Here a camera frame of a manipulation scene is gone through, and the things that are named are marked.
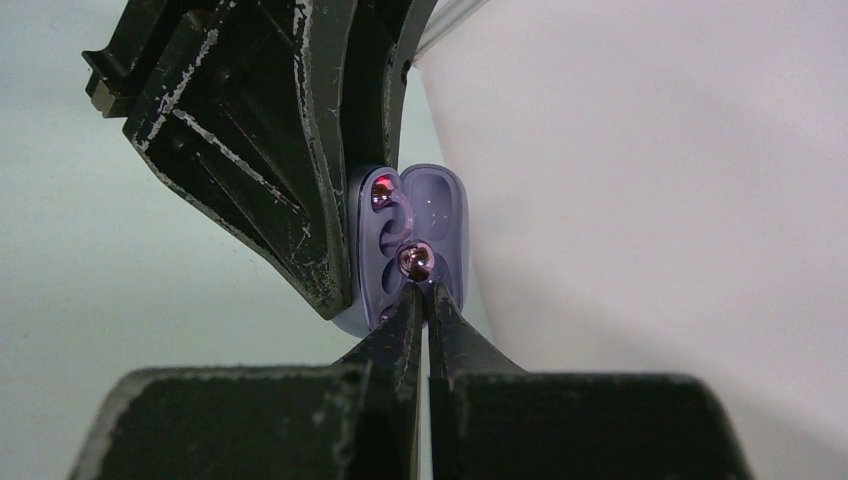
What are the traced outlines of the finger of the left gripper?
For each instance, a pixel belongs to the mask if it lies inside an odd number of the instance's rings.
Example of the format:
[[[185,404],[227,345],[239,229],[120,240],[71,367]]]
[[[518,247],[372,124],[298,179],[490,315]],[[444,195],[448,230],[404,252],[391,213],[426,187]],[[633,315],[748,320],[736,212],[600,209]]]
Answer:
[[[323,318],[351,303],[342,67],[352,1],[130,1],[86,91],[155,176]]]
[[[359,1],[344,64],[348,174],[396,167],[407,76],[436,0]]]

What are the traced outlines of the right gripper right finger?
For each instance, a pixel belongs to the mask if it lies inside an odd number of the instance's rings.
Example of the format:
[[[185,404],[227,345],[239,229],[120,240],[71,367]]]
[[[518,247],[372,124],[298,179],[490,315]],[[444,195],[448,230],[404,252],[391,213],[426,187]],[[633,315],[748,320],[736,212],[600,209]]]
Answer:
[[[749,479],[728,415],[681,374],[529,372],[467,322],[449,289],[427,299],[438,479]]]

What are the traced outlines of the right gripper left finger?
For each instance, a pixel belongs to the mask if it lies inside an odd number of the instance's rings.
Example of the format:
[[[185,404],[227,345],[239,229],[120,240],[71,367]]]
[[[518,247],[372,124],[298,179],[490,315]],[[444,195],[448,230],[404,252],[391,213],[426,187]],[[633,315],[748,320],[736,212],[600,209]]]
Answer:
[[[105,397],[74,479],[415,479],[424,295],[325,366],[148,368]]]

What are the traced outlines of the purple earbud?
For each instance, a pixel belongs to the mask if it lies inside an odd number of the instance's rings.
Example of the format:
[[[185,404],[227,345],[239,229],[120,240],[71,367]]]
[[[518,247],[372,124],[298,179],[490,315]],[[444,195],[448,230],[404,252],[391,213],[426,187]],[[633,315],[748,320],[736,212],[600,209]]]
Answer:
[[[373,181],[370,206],[375,213],[392,210],[401,216],[396,226],[380,233],[380,248],[393,251],[396,268],[407,280],[428,281],[436,267],[436,254],[427,241],[413,238],[416,218],[412,202],[393,176],[383,174]]]

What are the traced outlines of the purple earbud charging case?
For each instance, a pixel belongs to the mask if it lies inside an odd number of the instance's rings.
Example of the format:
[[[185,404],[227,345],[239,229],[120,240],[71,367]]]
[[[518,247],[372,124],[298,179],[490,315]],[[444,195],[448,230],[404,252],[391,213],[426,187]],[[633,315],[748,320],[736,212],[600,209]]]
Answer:
[[[393,176],[412,202],[413,238],[427,241],[435,251],[436,267],[428,281],[407,280],[396,268],[393,251],[380,248],[380,233],[401,218],[392,210],[375,213],[371,209],[371,184],[383,174]],[[416,164],[403,171],[387,166],[361,168],[349,183],[348,220],[353,303],[334,318],[336,326],[358,338],[367,336],[388,317],[407,283],[426,293],[442,284],[457,307],[464,307],[470,263],[468,201],[454,172],[435,164]]]

